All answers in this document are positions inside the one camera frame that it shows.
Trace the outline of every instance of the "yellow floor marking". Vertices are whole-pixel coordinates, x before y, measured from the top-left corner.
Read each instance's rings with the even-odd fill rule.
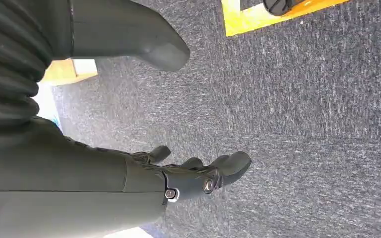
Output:
[[[293,19],[349,0],[305,0],[284,16],[269,14],[263,4],[240,11],[240,0],[222,0],[226,35],[233,36]]]

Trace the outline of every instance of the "bolt head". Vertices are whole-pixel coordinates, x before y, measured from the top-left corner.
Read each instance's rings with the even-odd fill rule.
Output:
[[[204,186],[205,191],[211,192],[214,189],[214,181],[212,179],[207,179],[205,181],[205,186]]]
[[[165,193],[165,196],[166,196],[167,199],[173,199],[176,196],[176,192],[174,190],[172,190],[172,189],[167,189],[166,193]]]

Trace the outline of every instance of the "prosthetic hand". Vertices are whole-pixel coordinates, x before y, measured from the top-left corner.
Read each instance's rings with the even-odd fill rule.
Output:
[[[54,59],[136,56],[167,71],[190,52],[157,13],[128,0],[0,0],[0,238],[84,238],[154,221],[168,202],[238,180],[243,152],[204,166],[157,166],[170,151],[91,148],[36,117],[36,82]]]

